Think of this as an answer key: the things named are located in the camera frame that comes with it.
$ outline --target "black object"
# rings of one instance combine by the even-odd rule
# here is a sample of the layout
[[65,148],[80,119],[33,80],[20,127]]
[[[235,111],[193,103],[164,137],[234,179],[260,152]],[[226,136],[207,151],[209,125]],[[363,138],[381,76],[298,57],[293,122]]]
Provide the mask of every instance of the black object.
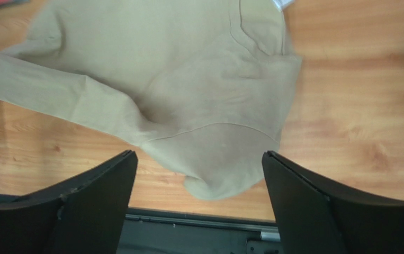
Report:
[[266,184],[286,253],[404,253],[404,201],[318,175],[275,152]]
[[404,253],[404,201],[339,184],[274,152],[264,154],[263,169],[276,223],[126,212],[136,166],[128,151],[36,193],[0,195],[0,253]]

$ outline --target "crumpled garment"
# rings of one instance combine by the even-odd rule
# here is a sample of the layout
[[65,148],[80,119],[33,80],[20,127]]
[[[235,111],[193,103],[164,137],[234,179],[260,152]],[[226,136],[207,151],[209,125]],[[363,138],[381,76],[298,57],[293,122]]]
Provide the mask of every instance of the crumpled garment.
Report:
[[263,179],[300,66],[270,0],[51,0],[0,52],[0,100],[119,137],[220,199]]

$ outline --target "white tag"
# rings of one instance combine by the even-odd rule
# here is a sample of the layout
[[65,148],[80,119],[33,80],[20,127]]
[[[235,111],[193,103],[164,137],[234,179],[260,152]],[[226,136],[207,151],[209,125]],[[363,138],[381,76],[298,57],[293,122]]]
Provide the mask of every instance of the white tag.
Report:
[[292,4],[294,0],[272,0],[272,2],[274,2],[275,7],[277,7],[279,11],[282,11],[288,5]]

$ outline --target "wooden table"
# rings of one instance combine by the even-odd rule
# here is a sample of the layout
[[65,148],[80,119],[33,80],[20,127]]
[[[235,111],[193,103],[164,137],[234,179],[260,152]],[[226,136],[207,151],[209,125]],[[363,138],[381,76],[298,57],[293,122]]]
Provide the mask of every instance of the wooden table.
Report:
[[[44,4],[0,10],[0,50],[24,38]],[[404,0],[296,0],[286,11],[305,57],[280,153],[350,186],[404,199]],[[26,194],[135,150],[130,206],[273,220],[261,182],[199,201],[183,176],[117,138],[0,101],[0,193]]]

